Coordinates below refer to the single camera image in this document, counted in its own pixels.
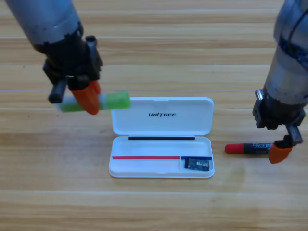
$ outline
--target open case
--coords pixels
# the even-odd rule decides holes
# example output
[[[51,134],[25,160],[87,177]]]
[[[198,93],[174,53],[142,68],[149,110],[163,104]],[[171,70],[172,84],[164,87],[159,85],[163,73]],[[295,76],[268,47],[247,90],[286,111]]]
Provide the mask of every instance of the open case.
[[[214,172],[211,131],[214,102],[206,97],[136,97],[129,109],[112,110],[114,177],[209,178]],[[206,160],[206,171],[185,168]]]

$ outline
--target wood grain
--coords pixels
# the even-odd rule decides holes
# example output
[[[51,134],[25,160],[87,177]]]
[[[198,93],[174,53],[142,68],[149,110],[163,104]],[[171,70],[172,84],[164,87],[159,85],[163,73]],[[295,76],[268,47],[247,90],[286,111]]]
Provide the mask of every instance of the wood grain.
[[[0,230],[306,231],[307,144],[271,165],[227,155],[236,142],[272,142],[257,129],[254,89],[275,51],[283,0],[75,0],[99,39],[104,91],[205,96],[215,102],[216,172],[206,180],[109,175],[109,111],[60,114],[47,97],[44,56],[0,1]],[[308,121],[300,127],[308,139]]]

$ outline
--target green marker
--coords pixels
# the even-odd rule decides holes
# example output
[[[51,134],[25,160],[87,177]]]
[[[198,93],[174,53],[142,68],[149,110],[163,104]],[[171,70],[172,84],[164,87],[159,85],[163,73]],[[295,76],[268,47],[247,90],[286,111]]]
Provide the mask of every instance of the green marker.
[[[99,95],[100,110],[126,109],[130,107],[130,97],[127,92],[101,94]],[[57,103],[56,107],[61,112],[84,111],[74,96],[64,97],[62,103]]]

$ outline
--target red strip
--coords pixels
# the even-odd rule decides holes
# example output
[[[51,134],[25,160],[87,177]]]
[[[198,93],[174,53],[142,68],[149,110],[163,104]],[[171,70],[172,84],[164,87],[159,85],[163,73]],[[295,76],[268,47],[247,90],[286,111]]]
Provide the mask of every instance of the red strip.
[[[163,159],[167,159],[167,160],[179,160],[180,157],[179,156],[113,156],[112,157],[113,159],[115,160],[132,160],[132,159],[135,159],[135,160],[144,160],[144,159],[156,159],[156,160],[163,160]]]

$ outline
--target red marker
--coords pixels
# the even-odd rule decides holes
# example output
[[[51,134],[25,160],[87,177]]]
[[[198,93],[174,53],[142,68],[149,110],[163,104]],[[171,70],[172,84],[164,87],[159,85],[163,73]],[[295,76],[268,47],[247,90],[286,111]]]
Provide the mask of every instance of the red marker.
[[[233,143],[226,145],[229,154],[269,154],[272,143]]]

